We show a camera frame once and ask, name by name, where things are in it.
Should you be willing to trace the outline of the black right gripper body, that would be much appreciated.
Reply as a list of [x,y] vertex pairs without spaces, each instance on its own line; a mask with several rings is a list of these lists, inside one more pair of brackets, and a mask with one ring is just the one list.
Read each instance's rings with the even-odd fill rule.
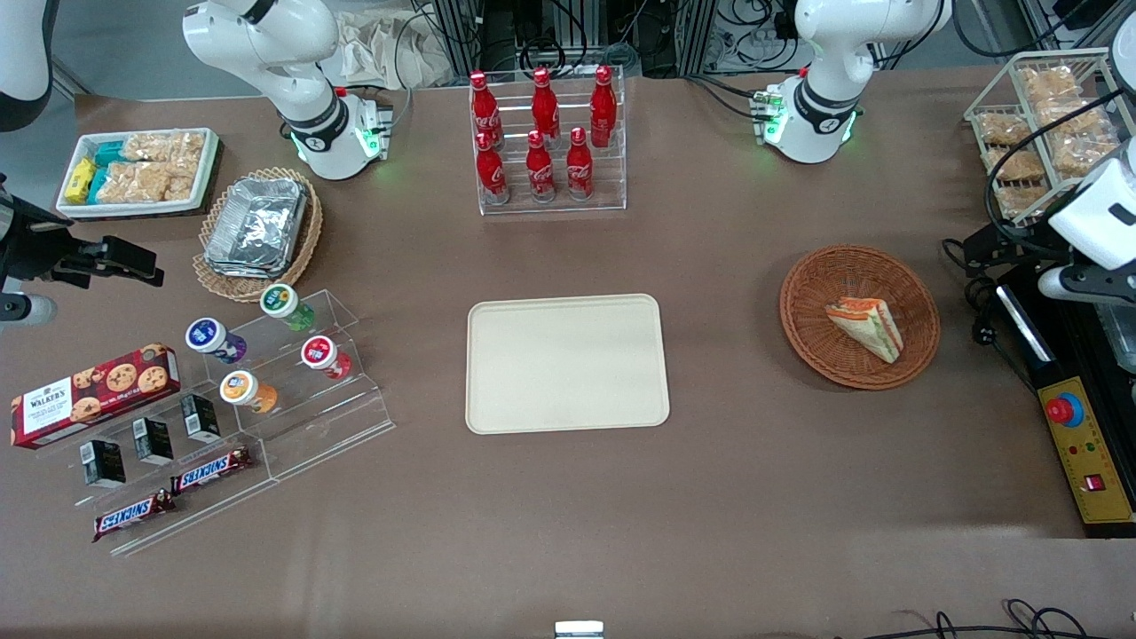
[[[72,235],[74,221],[58,216],[18,197],[3,202],[3,279],[52,280],[52,267],[62,257],[93,257],[98,244]],[[92,279],[108,275],[97,260]]]

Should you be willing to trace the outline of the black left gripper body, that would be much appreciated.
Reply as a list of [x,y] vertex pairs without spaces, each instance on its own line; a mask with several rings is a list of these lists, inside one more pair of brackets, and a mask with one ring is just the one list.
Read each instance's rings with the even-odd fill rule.
[[1046,219],[1026,226],[1002,221],[999,231],[1006,244],[1006,269],[999,279],[1039,279],[1046,272],[1077,263],[1077,252]]

